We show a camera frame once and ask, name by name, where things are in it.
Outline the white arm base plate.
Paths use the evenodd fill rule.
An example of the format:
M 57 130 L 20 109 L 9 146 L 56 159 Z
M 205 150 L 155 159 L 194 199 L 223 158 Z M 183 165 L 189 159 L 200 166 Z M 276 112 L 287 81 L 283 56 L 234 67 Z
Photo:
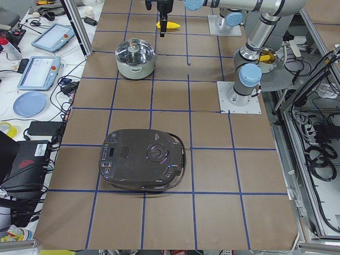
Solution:
M 251 95 L 240 96 L 234 91 L 234 82 L 218 81 L 217 91 L 221 113 L 261 114 L 259 98 L 255 88 Z

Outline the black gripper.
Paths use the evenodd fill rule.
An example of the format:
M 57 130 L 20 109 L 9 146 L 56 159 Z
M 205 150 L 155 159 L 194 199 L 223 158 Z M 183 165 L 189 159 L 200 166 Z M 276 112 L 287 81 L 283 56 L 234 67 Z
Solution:
M 145 0 L 146 9 L 152 9 L 152 3 L 157 5 L 157 11 L 160 13 L 160 37 L 165 37 L 167 31 L 167 14 L 173 10 L 173 0 Z

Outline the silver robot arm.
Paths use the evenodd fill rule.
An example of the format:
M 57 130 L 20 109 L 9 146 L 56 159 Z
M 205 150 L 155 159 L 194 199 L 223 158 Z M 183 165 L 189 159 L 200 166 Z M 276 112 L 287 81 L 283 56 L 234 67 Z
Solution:
M 259 20 L 243 47 L 235 52 L 236 79 L 233 88 L 226 93 L 235 106 L 245 106 L 251 100 L 254 88 L 259 84 L 262 72 L 257 65 L 262 48 L 281 17 L 301 10 L 307 1 L 184 1 L 186 9 L 196 11 L 203 6 L 260 12 Z
M 219 18 L 216 21 L 216 26 L 219 32 L 226 32 L 239 26 L 243 20 L 241 10 L 232 8 L 220 8 Z

